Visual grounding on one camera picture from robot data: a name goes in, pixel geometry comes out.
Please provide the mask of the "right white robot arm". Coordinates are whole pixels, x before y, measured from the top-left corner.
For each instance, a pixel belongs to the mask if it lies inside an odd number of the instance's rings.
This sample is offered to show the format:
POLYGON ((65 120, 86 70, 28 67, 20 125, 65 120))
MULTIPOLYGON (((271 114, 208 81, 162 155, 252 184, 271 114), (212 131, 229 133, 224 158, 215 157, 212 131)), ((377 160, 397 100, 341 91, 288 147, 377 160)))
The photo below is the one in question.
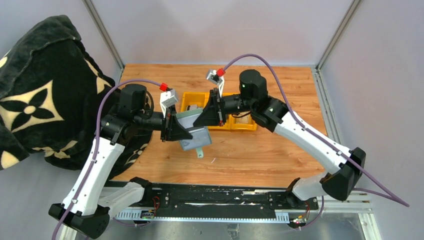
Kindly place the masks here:
POLYGON ((322 134, 289 106, 268 94, 267 80, 254 69, 239 75, 239 93, 224 96, 224 70, 209 70, 206 79, 217 86, 210 90, 195 127, 223 126, 226 116, 248 112, 252 120, 272 133, 282 136, 306 151, 326 170, 324 173, 296 178, 285 190, 286 204, 298 209, 305 201, 330 196, 345 201, 362 175, 366 153, 359 147, 349 149, 322 134))

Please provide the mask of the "mint green card holder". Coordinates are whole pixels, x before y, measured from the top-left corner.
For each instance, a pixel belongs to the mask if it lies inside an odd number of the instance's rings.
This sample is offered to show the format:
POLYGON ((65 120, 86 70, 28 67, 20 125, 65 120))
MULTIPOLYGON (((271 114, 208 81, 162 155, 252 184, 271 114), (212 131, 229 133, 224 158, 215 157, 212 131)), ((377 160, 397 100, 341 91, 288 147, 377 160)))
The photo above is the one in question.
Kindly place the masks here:
POLYGON ((194 126, 194 121, 200 116, 202 111, 202 108, 196 108, 176 114, 178 122, 192 135, 192 139, 179 141, 182 150, 195 150, 199 159, 204 157, 203 147, 212 143, 209 129, 206 126, 194 126))

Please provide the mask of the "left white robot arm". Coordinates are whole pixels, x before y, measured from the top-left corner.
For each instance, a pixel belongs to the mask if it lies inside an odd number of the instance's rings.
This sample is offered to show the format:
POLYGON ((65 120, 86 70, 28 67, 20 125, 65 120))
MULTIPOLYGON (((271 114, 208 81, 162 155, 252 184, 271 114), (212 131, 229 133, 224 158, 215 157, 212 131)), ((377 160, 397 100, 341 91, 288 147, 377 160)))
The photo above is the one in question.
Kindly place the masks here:
POLYGON ((177 120, 176 91, 166 84, 160 84, 159 88, 159 112, 154 110, 154 101, 144 80, 131 80, 123 85, 118 102, 107 115, 98 111, 95 138, 86 163, 69 194, 48 211, 59 225, 97 239, 109 222, 130 205, 159 207, 152 183, 139 177, 132 178, 109 196, 100 196, 113 166, 138 131, 159 131, 164 142, 193 138, 177 120))

